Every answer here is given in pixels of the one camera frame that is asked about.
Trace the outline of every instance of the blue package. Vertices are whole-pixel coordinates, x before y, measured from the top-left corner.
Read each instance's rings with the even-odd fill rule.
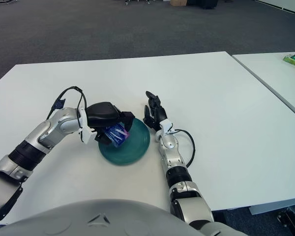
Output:
[[[104,133],[117,148],[129,137],[129,133],[125,130],[121,123],[106,127]]]

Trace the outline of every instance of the gray carpet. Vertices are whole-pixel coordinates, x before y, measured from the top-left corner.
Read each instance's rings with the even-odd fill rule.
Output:
[[[295,51],[295,15],[252,0],[214,10],[168,2],[19,0],[0,5],[0,78],[14,65],[227,51]],[[276,212],[223,211],[251,236],[291,236]]]

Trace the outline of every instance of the metal joint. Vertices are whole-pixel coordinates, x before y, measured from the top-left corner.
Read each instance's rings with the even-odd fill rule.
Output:
[[[170,188],[169,194],[171,194],[171,192],[174,191],[174,188],[177,189],[178,193],[195,191],[195,192],[199,193],[199,195],[201,196],[196,183],[192,182],[192,181],[183,181],[183,182],[178,182],[178,183],[174,184]]]

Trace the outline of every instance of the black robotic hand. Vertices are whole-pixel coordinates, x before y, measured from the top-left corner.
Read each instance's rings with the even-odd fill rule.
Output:
[[[145,106],[143,122],[148,127],[158,131],[161,129],[159,123],[167,119],[167,115],[165,109],[161,106],[161,101],[159,100],[158,96],[155,96],[149,91],[146,91],[146,95],[148,97],[148,105],[151,109],[151,114],[153,117],[150,116],[148,106]]]
[[[86,109],[86,113],[88,116],[88,126],[97,131],[95,140],[107,145],[112,141],[104,133],[106,127],[122,122],[124,128],[129,131],[135,118],[131,112],[121,112],[110,102],[93,104]]]

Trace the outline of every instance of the silver robot arm segment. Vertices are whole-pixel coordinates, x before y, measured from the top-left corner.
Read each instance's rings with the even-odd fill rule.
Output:
[[[0,220],[21,195],[33,169],[66,135],[79,130],[76,109],[63,108],[39,124],[9,155],[0,160]]]

